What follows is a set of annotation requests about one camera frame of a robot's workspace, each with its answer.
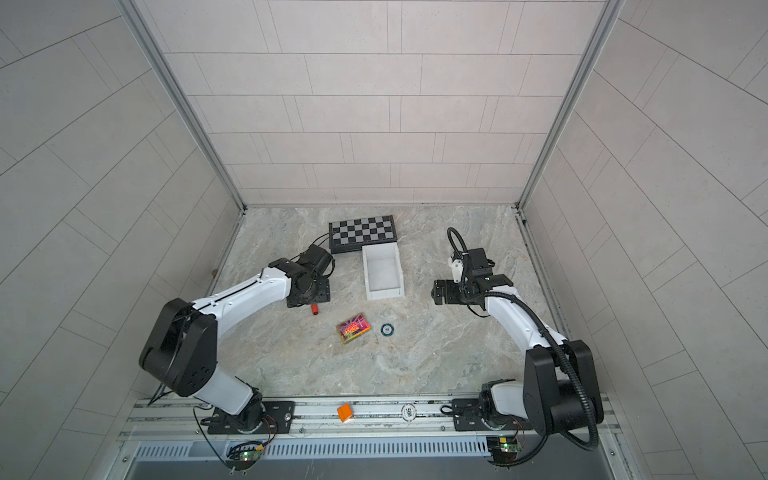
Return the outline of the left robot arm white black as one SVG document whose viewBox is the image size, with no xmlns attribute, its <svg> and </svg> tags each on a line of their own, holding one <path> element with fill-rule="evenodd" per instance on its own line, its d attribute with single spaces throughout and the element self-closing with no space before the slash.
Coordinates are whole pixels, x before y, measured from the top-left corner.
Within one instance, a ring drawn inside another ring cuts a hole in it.
<svg viewBox="0 0 768 480">
<path fill-rule="evenodd" d="M 180 397 L 194 397 L 252 431 L 263 416 L 257 388 L 218 365 L 219 338 L 275 302 L 300 307 L 324 301 L 335 268 L 331 253 L 312 244 L 295 259 L 272 261 L 252 278 L 192 302 L 167 302 L 157 317 L 139 366 Z"/>
</svg>

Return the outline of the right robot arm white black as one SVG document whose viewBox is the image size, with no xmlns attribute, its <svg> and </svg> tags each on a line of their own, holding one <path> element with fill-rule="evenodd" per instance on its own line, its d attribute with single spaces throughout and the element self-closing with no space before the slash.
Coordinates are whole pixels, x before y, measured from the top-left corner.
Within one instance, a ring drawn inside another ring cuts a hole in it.
<svg viewBox="0 0 768 480">
<path fill-rule="evenodd" d="M 482 308 L 524 354 L 522 381 L 483 386 L 480 417 L 495 429 L 523 420 L 541 436 L 560 434 L 584 450 L 596 449 L 604 413 L 590 348 L 542 321 L 493 266 L 482 248 L 456 250 L 451 255 L 453 278 L 435 281 L 431 291 L 437 305 Z"/>
</svg>

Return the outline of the white plastic bin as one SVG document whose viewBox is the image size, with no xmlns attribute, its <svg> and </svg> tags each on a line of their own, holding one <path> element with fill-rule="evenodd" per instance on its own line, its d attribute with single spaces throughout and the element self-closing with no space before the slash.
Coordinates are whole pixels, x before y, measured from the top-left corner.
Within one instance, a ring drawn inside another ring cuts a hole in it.
<svg viewBox="0 0 768 480">
<path fill-rule="evenodd" d="M 403 297 L 404 276 L 397 243 L 366 245 L 362 254 L 367 300 Z"/>
</svg>

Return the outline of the colourful pink card pack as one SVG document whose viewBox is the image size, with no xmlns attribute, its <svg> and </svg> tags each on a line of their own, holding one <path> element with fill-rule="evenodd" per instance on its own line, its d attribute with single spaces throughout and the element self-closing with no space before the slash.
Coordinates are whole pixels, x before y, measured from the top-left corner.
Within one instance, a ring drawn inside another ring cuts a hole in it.
<svg viewBox="0 0 768 480">
<path fill-rule="evenodd" d="M 336 327 L 337 333 L 343 344 L 360 337 L 371 330 L 371 325 L 363 314 L 357 314 Z"/>
</svg>

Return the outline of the black white checkerboard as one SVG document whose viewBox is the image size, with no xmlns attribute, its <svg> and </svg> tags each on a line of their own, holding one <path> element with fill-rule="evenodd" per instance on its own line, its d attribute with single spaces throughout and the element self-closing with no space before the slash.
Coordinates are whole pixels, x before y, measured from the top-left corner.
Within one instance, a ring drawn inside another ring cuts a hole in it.
<svg viewBox="0 0 768 480">
<path fill-rule="evenodd" d="M 329 223 L 330 253 L 361 251 L 364 246 L 396 242 L 392 215 L 365 217 Z"/>
</svg>

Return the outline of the orange tape piece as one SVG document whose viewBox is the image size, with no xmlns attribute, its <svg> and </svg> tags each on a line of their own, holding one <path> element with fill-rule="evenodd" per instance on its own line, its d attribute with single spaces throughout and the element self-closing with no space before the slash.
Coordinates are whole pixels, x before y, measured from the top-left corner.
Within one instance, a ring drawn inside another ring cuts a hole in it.
<svg viewBox="0 0 768 480">
<path fill-rule="evenodd" d="M 344 403 L 337 408 L 337 415 L 342 423 L 351 420 L 354 417 L 354 412 L 349 403 Z"/>
</svg>

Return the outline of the right green circuit board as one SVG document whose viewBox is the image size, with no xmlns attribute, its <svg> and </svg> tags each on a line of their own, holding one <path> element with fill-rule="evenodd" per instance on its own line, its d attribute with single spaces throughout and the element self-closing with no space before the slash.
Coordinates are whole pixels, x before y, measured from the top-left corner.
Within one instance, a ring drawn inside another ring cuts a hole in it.
<svg viewBox="0 0 768 480">
<path fill-rule="evenodd" d="M 521 445 L 516 437 L 488 436 L 486 438 L 489 462 L 496 466 L 511 466 L 514 464 L 521 450 Z"/>
</svg>

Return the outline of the green circuit board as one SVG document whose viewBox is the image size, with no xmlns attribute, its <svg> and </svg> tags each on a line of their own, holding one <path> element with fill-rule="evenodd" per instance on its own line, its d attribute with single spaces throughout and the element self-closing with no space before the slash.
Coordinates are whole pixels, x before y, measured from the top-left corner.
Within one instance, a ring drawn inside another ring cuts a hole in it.
<svg viewBox="0 0 768 480">
<path fill-rule="evenodd" d="M 488 436 L 486 438 L 489 462 L 496 466 L 511 466 L 514 464 L 521 450 L 521 445 L 516 437 Z"/>
<path fill-rule="evenodd" d="M 255 463 L 265 450 L 262 441 L 248 441 L 232 446 L 227 452 L 227 459 L 236 463 Z"/>
</svg>

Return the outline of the left green circuit board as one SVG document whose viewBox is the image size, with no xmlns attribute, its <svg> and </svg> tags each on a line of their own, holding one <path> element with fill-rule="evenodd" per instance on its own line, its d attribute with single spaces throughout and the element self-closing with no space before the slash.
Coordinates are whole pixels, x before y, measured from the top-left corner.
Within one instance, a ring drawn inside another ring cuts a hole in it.
<svg viewBox="0 0 768 480">
<path fill-rule="evenodd" d="M 227 452 L 227 459 L 236 463 L 255 463 L 265 450 L 262 441 L 248 441 L 232 446 Z"/>
</svg>

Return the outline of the round white sticker on rail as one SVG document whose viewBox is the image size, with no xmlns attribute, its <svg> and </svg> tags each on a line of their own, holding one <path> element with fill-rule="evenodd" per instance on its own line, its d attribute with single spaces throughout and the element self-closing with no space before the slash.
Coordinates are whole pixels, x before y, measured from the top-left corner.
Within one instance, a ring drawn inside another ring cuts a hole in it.
<svg viewBox="0 0 768 480">
<path fill-rule="evenodd" d="M 401 416 L 406 422 L 414 421 L 417 415 L 417 408 L 414 404 L 405 404 L 401 409 Z"/>
</svg>

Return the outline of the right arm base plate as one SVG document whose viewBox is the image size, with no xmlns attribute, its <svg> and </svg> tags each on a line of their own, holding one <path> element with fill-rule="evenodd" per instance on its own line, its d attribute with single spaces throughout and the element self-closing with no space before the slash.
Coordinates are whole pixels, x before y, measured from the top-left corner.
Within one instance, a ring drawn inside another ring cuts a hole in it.
<svg viewBox="0 0 768 480">
<path fill-rule="evenodd" d="M 440 412 L 452 419 L 459 432 L 532 429 L 527 419 L 499 414 L 487 400 L 480 398 L 454 398 L 442 405 Z"/>
</svg>

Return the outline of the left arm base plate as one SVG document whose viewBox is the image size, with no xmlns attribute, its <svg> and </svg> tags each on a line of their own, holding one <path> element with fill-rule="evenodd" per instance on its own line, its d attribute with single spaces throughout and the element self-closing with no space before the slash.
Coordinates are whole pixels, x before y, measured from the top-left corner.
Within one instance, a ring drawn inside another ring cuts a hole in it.
<svg viewBox="0 0 768 480">
<path fill-rule="evenodd" d="M 238 415 L 230 415 L 219 408 L 211 417 L 201 421 L 212 435 L 287 434 L 295 413 L 293 401 L 262 401 L 252 404 Z"/>
</svg>

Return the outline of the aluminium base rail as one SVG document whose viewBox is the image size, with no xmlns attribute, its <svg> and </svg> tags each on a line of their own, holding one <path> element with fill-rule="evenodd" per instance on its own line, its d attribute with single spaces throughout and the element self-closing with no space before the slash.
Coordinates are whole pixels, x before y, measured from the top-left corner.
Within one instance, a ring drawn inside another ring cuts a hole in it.
<svg viewBox="0 0 768 480">
<path fill-rule="evenodd" d="M 120 440 L 265 440 L 275 435 L 279 440 L 331 437 L 452 436 L 456 431 L 450 417 L 440 412 L 454 398 L 478 398 L 476 393 L 416 396 L 320 396 L 275 397 L 263 401 L 296 403 L 287 434 L 212 435 L 201 421 L 213 415 L 194 399 L 165 398 L 149 405 L 138 401 L 128 415 L 117 438 Z M 337 408 L 349 403 L 354 417 L 342 423 Z M 401 416 L 405 404 L 414 404 L 417 418 L 406 422 Z"/>
</svg>

